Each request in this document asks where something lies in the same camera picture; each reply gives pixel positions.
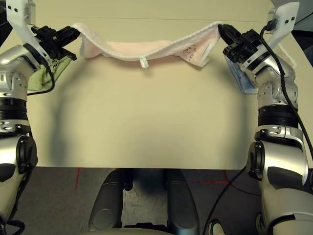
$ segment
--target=black cable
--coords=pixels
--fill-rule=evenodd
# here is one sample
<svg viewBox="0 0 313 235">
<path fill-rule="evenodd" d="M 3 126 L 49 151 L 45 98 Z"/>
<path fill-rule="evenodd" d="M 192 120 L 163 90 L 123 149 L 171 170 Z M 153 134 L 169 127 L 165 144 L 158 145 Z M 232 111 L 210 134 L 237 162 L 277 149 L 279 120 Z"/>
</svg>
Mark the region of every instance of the black cable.
<svg viewBox="0 0 313 235">
<path fill-rule="evenodd" d="M 25 224 L 19 220 L 8 220 L 7 224 L 19 228 L 19 230 L 12 235 L 21 235 L 25 229 Z"/>
<path fill-rule="evenodd" d="M 311 12 L 310 14 L 308 14 L 306 17 L 302 18 L 301 20 L 299 20 L 298 22 L 296 22 L 294 25 L 296 25 L 297 23 L 300 23 L 301 21 L 305 20 L 307 17 L 313 15 L 313 12 Z"/>
<path fill-rule="evenodd" d="M 208 216 L 208 218 L 206 219 L 206 222 L 205 222 L 205 225 L 204 225 L 204 228 L 203 228 L 203 232 L 202 232 L 202 235 L 205 235 L 206 233 L 206 230 L 207 230 L 207 227 L 209 225 L 209 222 L 211 220 L 211 217 L 213 215 L 213 212 L 216 208 L 216 206 L 218 205 L 220 199 L 222 198 L 222 196 L 224 195 L 224 193 L 227 191 L 227 189 L 229 188 L 229 186 L 245 171 L 246 167 L 242 168 L 230 181 L 229 183 L 225 186 L 225 188 L 222 190 L 222 192 L 220 193 L 220 195 L 218 196 L 218 198 L 216 199 L 212 209 L 211 209 L 211 212 Z"/>
<path fill-rule="evenodd" d="M 52 90 L 54 89 L 54 87 L 55 87 L 55 80 L 54 80 L 53 73 L 51 72 L 51 69 L 50 69 L 50 67 L 49 67 L 48 65 L 45 65 L 45 69 L 46 69 L 46 71 L 47 71 L 47 72 L 49 73 L 49 75 L 50 75 L 51 82 L 52 82 L 51 87 L 50 87 L 48 90 L 46 90 L 46 91 L 28 93 L 28 94 L 27 94 L 28 96 L 30 96 L 30 95 L 35 95 L 35 94 L 44 94 L 44 93 L 48 93 L 48 92 L 50 92 L 50 91 L 52 91 Z"/>
<path fill-rule="evenodd" d="M 297 117 L 298 119 L 298 122 L 300 124 L 300 127 L 302 129 L 302 132 L 303 132 L 303 135 L 307 141 L 307 144 L 308 144 L 308 147 L 309 147 L 309 150 L 310 150 L 310 154 L 311 154 L 311 157 L 312 157 L 312 160 L 313 160 L 313 147 L 312 147 L 312 144 L 311 144 L 311 141 L 310 141 L 310 138 L 309 138 L 309 135 L 308 135 L 308 132 L 307 130 L 305 129 L 305 126 L 300 118 L 300 115 L 298 114 L 298 111 L 297 109 L 294 107 L 294 105 L 292 104 L 292 102 L 290 101 L 289 97 L 288 97 L 288 94 L 287 94 L 287 91 L 286 91 L 286 84 L 285 84 L 285 72 L 284 72 L 284 69 L 277 57 L 277 55 L 275 54 L 275 52 L 272 50 L 272 48 L 270 48 L 270 46 L 266 43 L 266 41 L 264 40 L 263 38 L 263 35 L 264 35 L 264 32 L 265 31 L 271 31 L 272 29 L 271 28 L 268 28 L 268 25 L 264 26 L 261 30 L 261 33 L 260 33 L 260 41 L 262 42 L 262 44 L 265 46 L 265 48 L 269 51 L 269 53 L 271 54 L 271 56 L 274 58 L 277 66 L 278 66 L 278 69 L 279 69 L 279 73 L 280 73 L 280 80 L 281 80 L 281 84 L 282 84 L 282 92 L 284 94 L 284 97 L 288 103 L 288 105 L 291 107 L 294 115 Z"/>
<path fill-rule="evenodd" d="M 229 183 L 229 179 L 227 177 L 227 174 L 226 174 L 226 171 L 224 171 L 224 176 L 225 176 L 225 179 L 226 181 Z M 250 195 L 253 195 L 253 196 L 257 196 L 257 197 L 261 197 L 260 194 L 257 194 L 257 193 L 254 193 L 254 192 L 248 192 L 248 191 L 244 191 L 236 186 L 234 186 L 233 184 L 230 184 L 233 188 L 235 188 L 236 190 L 240 191 L 240 192 L 243 192 L 243 193 L 246 193 L 246 194 L 250 194 Z"/>
</svg>

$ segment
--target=beige table surface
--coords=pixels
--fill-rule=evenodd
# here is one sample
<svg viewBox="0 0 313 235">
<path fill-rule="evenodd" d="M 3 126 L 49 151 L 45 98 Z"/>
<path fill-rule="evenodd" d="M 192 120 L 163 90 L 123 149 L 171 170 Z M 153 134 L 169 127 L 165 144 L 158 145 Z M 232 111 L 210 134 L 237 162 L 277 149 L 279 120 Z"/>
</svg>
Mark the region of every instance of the beige table surface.
<svg viewBox="0 0 313 235">
<path fill-rule="evenodd" d="M 260 31 L 267 0 L 37 0 L 37 26 L 82 22 L 118 42 L 174 40 L 214 22 Z M 19 44 L 14 32 L 1 52 Z M 67 48 L 77 55 L 81 39 Z M 313 69 L 290 35 L 298 63 L 299 108 L 313 137 Z M 72 62 L 49 94 L 32 96 L 28 116 L 39 166 L 239 169 L 257 126 L 255 95 L 244 95 L 220 40 L 204 68 L 171 56 Z"/>
</svg>

